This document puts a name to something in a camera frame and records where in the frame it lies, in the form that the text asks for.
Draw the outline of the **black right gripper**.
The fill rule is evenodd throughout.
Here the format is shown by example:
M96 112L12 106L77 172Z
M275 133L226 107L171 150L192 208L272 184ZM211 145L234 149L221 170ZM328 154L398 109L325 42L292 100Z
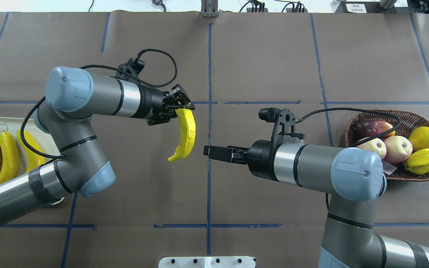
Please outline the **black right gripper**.
M250 148L237 146L204 146L204 155L211 160L248 165L252 175L277 181L270 156L272 141L258 140Z

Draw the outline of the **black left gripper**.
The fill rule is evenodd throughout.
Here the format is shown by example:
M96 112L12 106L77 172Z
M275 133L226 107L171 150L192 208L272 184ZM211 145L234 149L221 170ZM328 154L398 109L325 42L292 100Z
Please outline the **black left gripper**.
M145 119L148 125L169 123L173 118L177 118L177 109L196 109L180 84L165 92L153 87L141 87L139 119Z

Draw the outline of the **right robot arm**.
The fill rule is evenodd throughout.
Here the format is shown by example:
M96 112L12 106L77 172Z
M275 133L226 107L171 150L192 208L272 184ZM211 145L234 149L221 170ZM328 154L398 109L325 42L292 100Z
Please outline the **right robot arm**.
M209 159L246 164L259 177L331 195L320 268L429 268L429 248L373 232L387 188L380 157L359 148L259 140L205 146Z

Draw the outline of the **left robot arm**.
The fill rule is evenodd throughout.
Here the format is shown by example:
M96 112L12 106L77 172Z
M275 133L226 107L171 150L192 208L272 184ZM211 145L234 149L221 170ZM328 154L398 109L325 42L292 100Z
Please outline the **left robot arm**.
M120 66L115 71L114 76L104 76L89 73L84 66L50 72L34 121L51 135L60 155L0 185L0 226L74 192L90 197L115 182L92 129L92 115L138 118L154 125L170 122L178 109L195 109L179 84L163 92L140 80L139 70Z

